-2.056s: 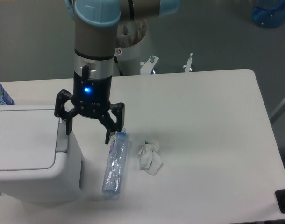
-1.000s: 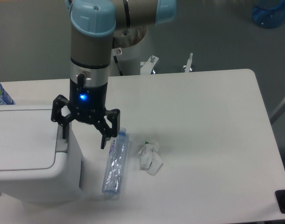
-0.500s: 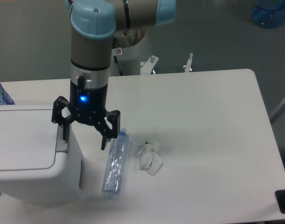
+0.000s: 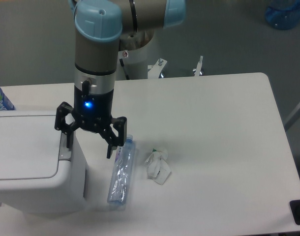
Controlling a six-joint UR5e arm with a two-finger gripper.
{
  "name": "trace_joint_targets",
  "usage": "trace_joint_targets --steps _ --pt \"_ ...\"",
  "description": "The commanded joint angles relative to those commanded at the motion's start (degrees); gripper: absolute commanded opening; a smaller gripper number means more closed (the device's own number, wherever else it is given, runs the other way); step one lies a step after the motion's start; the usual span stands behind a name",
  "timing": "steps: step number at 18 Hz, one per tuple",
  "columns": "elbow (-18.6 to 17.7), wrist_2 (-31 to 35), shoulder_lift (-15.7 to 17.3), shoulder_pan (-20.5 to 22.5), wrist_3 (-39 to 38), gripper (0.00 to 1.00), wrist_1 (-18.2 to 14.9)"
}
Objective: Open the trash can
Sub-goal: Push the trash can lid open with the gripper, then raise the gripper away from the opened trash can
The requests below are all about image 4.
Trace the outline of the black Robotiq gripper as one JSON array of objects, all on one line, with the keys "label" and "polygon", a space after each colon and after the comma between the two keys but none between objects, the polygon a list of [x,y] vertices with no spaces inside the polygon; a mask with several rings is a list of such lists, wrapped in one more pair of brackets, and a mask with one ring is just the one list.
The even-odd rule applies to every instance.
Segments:
[{"label": "black Robotiq gripper", "polygon": [[[74,88],[74,108],[67,102],[62,102],[56,110],[54,128],[66,135],[66,147],[71,149],[74,131],[81,128],[85,131],[99,133],[107,142],[106,158],[110,159],[117,147],[122,147],[127,138],[127,118],[111,116],[114,91],[105,94],[88,94]],[[66,117],[71,114],[74,121],[66,123]]]}]

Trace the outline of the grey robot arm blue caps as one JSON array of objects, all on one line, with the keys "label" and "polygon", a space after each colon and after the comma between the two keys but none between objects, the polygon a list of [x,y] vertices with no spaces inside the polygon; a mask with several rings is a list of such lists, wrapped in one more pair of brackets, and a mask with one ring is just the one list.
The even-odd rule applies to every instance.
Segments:
[{"label": "grey robot arm blue caps", "polygon": [[126,117],[111,114],[120,37],[173,27],[186,15],[183,0],[71,0],[75,26],[74,103],[62,102],[55,129],[73,147],[74,132],[98,133],[108,144],[107,157],[126,141]]}]

